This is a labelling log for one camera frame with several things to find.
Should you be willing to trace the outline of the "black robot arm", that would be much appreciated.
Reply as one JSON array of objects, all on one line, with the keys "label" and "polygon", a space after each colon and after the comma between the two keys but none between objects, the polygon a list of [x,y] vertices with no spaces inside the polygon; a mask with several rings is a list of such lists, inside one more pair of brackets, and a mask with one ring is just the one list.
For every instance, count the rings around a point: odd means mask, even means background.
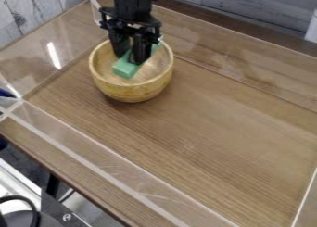
[{"label": "black robot arm", "polygon": [[114,54],[122,57],[129,52],[129,62],[137,65],[150,58],[162,37],[162,23],[152,15],[153,1],[114,0],[114,7],[100,9],[101,28],[109,31]]}]

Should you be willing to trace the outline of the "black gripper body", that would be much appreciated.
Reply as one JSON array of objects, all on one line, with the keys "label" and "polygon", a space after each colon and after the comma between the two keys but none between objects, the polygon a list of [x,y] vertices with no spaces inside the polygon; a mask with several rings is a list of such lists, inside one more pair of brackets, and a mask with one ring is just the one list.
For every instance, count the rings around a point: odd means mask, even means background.
[{"label": "black gripper body", "polygon": [[160,44],[161,21],[152,15],[153,0],[114,0],[114,6],[102,6],[101,27],[128,37],[144,36],[150,44]]}]

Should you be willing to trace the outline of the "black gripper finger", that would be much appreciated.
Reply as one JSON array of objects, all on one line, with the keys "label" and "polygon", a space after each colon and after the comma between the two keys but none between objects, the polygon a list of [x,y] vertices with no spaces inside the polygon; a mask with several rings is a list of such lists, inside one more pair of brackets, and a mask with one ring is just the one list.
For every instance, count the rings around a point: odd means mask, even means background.
[{"label": "black gripper finger", "polygon": [[126,30],[110,29],[109,38],[117,57],[122,57],[130,50],[130,33]]},{"label": "black gripper finger", "polygon": [[141,31],[133,36],[133,61],[141,65],[152,56],[153,33]]}]

